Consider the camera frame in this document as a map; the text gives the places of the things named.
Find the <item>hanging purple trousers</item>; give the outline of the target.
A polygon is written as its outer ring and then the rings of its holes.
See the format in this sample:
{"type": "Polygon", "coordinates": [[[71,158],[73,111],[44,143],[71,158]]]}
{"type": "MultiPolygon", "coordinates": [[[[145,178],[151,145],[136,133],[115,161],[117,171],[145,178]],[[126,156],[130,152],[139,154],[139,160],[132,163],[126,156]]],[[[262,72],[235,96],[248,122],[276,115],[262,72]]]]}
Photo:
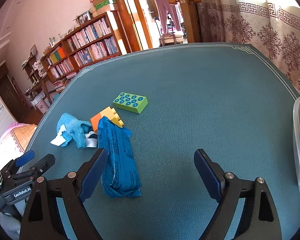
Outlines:
{"type": "Polygon", "coordinates": [[[159,13],[159,20],[162,26],[162,31],[164,35],[167,35],[167,16],[172,17],[173,24],[177,31],[181,31],[181,24],[177,14],[177,9],[174,4],[170,4],[168,0],[155,0],[157,4],[157,9],[159,13]]]}

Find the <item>small dark wooden shelf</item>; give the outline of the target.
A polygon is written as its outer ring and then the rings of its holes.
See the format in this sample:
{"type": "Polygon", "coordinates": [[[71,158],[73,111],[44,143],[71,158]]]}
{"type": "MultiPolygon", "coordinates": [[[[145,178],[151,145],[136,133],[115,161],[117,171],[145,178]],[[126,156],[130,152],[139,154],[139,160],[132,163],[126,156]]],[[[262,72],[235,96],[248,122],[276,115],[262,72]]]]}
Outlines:
{"type": "Polygon", "coordinates": [[[46,85],[49,77],[41,64],[40,59],[37,59],[37,54],[37,52],[30,52],[29,57],[21,65],[22,70],[24,70],[27,75],[27,79],[32,83],[26,90],[25,96],[32,102],[37,94],[43,92],[49,104],[52,104],[50,92],[46,85]]]}

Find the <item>blue cloth with white tag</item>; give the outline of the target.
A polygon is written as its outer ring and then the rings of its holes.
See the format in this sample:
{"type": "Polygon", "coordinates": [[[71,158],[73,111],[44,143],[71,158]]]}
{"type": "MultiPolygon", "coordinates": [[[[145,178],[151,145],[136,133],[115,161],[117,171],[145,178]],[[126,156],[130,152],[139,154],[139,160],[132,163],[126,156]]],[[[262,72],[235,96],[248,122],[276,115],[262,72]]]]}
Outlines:
{"type": "Polygon", "coordinates": [[[72,141],[76,143],[77,148],[97,148],[97,133],[90,122],[64,113],[57,123],[57,135],[50,143],[65,147],[72,141]]]}

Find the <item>wooden bookshelf with books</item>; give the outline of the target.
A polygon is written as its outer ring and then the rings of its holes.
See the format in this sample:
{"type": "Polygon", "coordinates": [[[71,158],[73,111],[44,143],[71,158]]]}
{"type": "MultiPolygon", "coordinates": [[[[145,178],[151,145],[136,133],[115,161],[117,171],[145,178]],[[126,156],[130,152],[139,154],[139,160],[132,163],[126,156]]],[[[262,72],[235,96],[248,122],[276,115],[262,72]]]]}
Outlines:
{"type": "Polygon", "coordinates": [[[120,16],[106,11],[74,29],[40,59],[51,82],[84,67],[130,53],[120,16]]]}

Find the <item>blue snack packet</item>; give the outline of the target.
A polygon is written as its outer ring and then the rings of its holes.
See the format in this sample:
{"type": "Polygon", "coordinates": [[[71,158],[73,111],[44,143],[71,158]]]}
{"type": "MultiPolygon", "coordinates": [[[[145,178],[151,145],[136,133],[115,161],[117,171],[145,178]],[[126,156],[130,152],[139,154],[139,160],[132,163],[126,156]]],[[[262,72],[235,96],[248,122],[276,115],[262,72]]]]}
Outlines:
{"type": "Polygon", "coordinates": [[[98,146],[108,152],[108,162],[101,182],[109,198],[141,197],[141,180],[130,144],[131,130],[120,128],[107,117],[97,127],[98,146]]]}

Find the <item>stacked boxes on shelf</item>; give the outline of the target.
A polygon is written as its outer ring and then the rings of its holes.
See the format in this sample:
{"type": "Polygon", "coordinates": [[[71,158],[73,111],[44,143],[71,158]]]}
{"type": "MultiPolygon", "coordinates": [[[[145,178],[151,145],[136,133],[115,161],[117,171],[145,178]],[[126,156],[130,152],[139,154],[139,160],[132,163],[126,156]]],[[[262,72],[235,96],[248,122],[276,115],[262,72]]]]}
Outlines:
{"type": "Polygon", "coordinates": [[[93,17],[103,14],[107,11],[117,11],[118,6],[116,0],[89,0],[93,5],[89,12],[93,17]]]}

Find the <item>green toy brick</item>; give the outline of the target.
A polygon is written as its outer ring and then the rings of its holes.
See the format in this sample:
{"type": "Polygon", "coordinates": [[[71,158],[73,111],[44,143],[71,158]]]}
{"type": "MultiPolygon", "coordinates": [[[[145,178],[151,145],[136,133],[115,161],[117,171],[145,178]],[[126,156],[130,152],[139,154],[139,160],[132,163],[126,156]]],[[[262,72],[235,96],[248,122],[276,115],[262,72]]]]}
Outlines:
{"type": "Polygon", "coordinates": [[[145,96],[121,92],[113,101],[113,105],[125,111],[140,114],[148,105],[145,96]]]}

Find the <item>wooden door with knob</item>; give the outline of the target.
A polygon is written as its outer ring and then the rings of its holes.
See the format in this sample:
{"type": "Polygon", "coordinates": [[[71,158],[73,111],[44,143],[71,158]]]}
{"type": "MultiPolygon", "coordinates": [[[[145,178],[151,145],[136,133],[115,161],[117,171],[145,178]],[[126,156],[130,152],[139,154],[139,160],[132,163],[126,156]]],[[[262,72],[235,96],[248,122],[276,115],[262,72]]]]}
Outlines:
{"type": "MultiPolygon", "coordinates": [[[[170,7],[178,6],[184,19],[186,37],[189,43],[200,42],[200,24],[196,4],[202,0],[167,0],[170,7]]],[[[168,33],[155,32],[158,17],[161,29],[164,30],[163,12],[158,0],[116,0],[119,17],[125,31],[129,45],[127,51],[135,52],[152,49],[159,46],[159,42],[168,33]]]]}

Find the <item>white purple patterned curtain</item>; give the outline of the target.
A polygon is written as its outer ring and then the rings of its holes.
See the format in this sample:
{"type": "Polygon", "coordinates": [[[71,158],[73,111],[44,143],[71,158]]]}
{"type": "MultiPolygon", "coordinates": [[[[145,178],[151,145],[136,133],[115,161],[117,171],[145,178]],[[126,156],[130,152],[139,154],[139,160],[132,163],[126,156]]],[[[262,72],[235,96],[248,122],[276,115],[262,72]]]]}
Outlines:
{"type": "Polygon", "coordinates": [[[300,6],[296,0],[202,0],[203,42],[252,44],[300,92],[300,6]]]}

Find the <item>bed with pink cover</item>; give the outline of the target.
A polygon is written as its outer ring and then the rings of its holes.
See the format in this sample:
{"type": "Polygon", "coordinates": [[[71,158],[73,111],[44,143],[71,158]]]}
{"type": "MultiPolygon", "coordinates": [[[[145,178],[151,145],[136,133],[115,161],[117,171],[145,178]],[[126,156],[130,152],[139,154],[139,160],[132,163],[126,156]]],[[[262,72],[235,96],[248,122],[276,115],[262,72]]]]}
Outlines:
{"type": "Polygon", "coordinates": [[[25,153],[32,138],[36,124],[13,122],[0,137],[0,169],[10,160],[14,160],[25,153]]]}

